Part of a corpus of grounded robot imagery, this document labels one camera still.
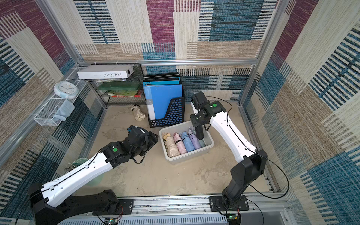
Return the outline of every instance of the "light blue towel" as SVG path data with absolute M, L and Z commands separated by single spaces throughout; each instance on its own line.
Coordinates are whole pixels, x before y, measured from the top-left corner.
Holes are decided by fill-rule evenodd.
M 66 118 L 70 116 L 72 111 L 75 109 L 75 106 L 69 101 L 65 100 L 63 104 L 60 106 L 60 108 L 56 111 L 53 120 L 58 121 L 62 120 L 65 121 Z
M 186 148 L 186 151 L 187 152 L 191 152 L 193 150 L 195 150 L 195 147 L 193 145 L 193 143 L 191 142 L 188 134 L 186 133 L 186 131 L 184 131 L 182 134 L 181 134 L 181 139 L 185 145 L 185 148 Z

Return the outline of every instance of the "ventilation grille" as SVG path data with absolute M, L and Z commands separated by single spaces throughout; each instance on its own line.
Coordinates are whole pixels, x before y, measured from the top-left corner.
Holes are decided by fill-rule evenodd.
M 176 225 L 176 224 L 225 224 L 226 216 L 222 215 L 178 215 L 178 216 L 136 216 L 123 217 L 118 225 Z M 102 225 L 98 218 L 66 219 L 60 225 Z

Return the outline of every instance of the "patterned carpet wall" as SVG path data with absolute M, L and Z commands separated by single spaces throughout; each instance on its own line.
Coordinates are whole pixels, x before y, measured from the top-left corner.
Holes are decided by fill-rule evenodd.
M 257 58 L 277 0 L 48 0 L 85 61 Z M 251 65 L 147 66 L 179 72 L 186 96 L 237 101 Z
M 2 145 L 74 62 L 34 0 L 0 5 Z
M 301 225 L 360 221 L 359 19 L 356 0 L 291 0 L 244 104 Z
M 34 0 L 1 0 L 0 5 L 3 145 L 74 61 Z M 74 105 L 74 112 L 60 126 L 36 125 L 0 168 L 0 224 L 14 223 L 10 218 L 17 217 L 27 200 L 29 185 L 62 175 L 68 162 L 83 157 L 103 108 L 89 86 Z M 20 218 L 32 219 L 28 206 Z
M 10 218 L 17 217 L 31 184 L 62 176 L 69 162 L 84 157 L 103 108 L 89 84 L 74 105 L 72 114 L 58 127 L 36 125 L 0 168 L 1 224 L 15 221 Z M 26 207 L 20 218 L 32 220 L 30 207 Z

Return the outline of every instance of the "green book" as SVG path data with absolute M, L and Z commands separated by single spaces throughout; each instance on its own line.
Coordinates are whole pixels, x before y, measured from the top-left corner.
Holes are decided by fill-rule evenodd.
M 138 81 L 111 81 L 103 82 L 97 90 L 102 91 L 137 91 L 139 89 L 140 82 Z
M 134 90 L 134 91 L 108 91 L 108 95 L 109 96 L 123 96 L 123 97 L 134 97 L 135 94 L 138 92 L 138 90 Z

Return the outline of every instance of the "white box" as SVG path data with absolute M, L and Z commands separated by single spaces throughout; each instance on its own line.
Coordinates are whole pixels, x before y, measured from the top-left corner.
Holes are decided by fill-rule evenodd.
M 182 132 L 184 132 L 184 131 L 187 132 L 189 130 L 189 127 L 191 127 L 192 125 L 193 124 L 191 123 L 191 121 L 188 121 L 188 122 L 179 123 L 179 124 L 176 124 L 176 125 L 173 125 L 173 126 L 170 126 L 170 127 L 165 127 L 165 128 L 163 128 L 163 129 L 161 129 L 159 131 L 159 140 L 161 142 L 165 158 L 166 158 L 167 161 L 169 161 L 169 163 L 176 164 L 176 163 L 188 160 L 190 158 L 200 156 L 202 154 L 207 153 L 210 150 L 210 148 L 212 148 L 214 146 L 214 140 L 212 139 L 210 133 L 208 131 L 204 130 L 204 139 L 203 139 L 203 141 L 204 141 L 204 143 L 206 145 L 205 147 L 199 148 L 199 149 L 196 149 L 194 151 L 187 152 L 187 153 L 184 153 L 182 155 L 175 156 L 175 157 L 172 157 L 172 158 L 167 156 L 166 147 L 164 145 L 164 141 L 162 140 L 162 133 L 166 133 L 166 134 L 170 133 L 171 136 L 173 136 L 173 134 L 176 132 L 179 135 L 181 135 Z
M 77 72 L 80 79 L 123 79 L 134 72 L 132 65 L 90 65 Z

